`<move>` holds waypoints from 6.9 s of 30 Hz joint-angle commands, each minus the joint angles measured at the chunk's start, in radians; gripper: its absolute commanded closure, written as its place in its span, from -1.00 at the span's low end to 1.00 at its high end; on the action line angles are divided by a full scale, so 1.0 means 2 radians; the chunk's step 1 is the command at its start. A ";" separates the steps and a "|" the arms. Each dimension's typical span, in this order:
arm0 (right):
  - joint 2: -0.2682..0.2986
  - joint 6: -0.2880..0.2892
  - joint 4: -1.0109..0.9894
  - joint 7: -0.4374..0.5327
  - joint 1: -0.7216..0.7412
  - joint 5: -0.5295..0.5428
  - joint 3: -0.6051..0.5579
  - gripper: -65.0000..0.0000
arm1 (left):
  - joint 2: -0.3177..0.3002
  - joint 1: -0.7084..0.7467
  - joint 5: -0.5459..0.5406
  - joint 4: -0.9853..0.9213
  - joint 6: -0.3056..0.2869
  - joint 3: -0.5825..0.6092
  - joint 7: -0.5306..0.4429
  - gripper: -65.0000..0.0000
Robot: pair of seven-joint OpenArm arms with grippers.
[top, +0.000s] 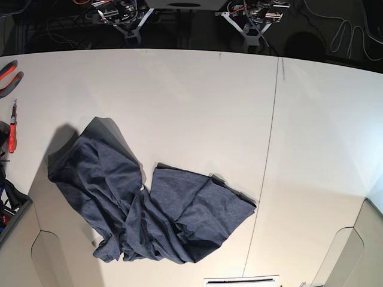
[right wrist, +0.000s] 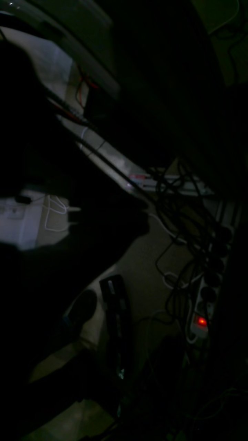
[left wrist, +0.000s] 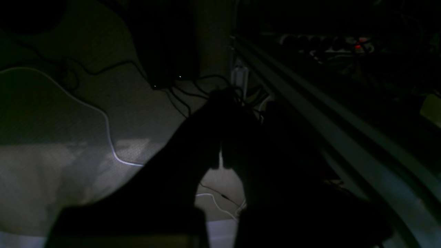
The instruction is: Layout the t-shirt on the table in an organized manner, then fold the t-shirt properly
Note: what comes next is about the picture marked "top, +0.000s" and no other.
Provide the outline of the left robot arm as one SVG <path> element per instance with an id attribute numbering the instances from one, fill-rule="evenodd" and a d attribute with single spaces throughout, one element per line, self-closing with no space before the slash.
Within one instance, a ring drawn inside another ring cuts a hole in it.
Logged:
<path id="1" fill-rule="evenodd" d="M 224 18 L 239 32 L 247 50 L 261 42 L 269 47 L 264 33 L 272 24 L 280 22 L 289 8 L 290 3 L 284 1 L 229 1 L 226 11 L 215 15 Z"/>

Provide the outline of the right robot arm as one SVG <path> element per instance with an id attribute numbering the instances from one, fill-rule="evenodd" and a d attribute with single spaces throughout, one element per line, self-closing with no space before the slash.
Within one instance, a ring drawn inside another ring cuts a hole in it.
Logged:
<path id="1" fill-rule="evenodd" d="M 141 33 L 145 22 L 153 14 L 145 1 L 91 1 L 93 23 L 109 25 L 123 34 L 126 44 L 141 44 Z"/>

